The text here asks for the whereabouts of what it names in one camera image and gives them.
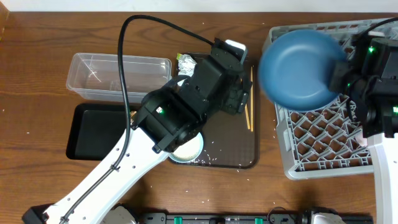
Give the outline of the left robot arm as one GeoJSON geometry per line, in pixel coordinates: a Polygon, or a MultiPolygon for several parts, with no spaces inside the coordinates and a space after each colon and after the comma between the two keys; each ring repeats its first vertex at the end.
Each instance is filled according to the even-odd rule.
{"type": "Polygon", "coordinates": [[[251,90],[245,45],[215,40],[189,77],[148,93],[109,154],[65,198],[31,207],[24,223],[99,223],[148,171],[202,130],[219,111],[243,113],[251,90]]]}

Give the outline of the pink and white cup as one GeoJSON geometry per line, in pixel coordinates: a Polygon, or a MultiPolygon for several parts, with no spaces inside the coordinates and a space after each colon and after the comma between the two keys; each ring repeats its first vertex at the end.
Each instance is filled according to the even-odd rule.
{"type": "Polygon", "coordinates": [[[355,140],[361,147],[366,147],[368,145],[368,141],[366,138],[363,137],[362,132],[355,135],[355,140]]]}

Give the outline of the dark blue plate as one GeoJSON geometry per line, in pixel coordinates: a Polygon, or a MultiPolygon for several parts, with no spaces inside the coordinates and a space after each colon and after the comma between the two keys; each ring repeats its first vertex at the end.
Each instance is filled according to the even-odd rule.
{"type": "Polygon", "coordinates": [[[313,111],[338,96],[328,86],[335,63],[346,54],[329,35],[295,30],[275,40],[263,53],[259,83],[270,101],[293,111],[313,111]]]}

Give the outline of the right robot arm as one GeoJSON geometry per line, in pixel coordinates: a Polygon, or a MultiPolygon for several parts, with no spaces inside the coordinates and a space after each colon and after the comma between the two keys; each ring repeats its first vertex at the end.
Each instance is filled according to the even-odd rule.
{"type": "Polygon", "coordinates": [[[356,105],[373,162],[377,223],[397,223],[397,41],[357,39],[352,61],[336,63],[328,88],[356,105]]]}

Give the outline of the brown food scrap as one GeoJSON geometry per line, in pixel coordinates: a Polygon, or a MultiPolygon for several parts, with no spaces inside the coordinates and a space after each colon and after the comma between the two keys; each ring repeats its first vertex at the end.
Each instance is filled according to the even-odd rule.
{"type": "Polygon", "coordinates": [[[133,117],[134,117],[134,115],[136,114],[136,112],[137,112],[137,111],[131,111],[131,112],[130,112],[131,120],[133,120],[133,117]]]}

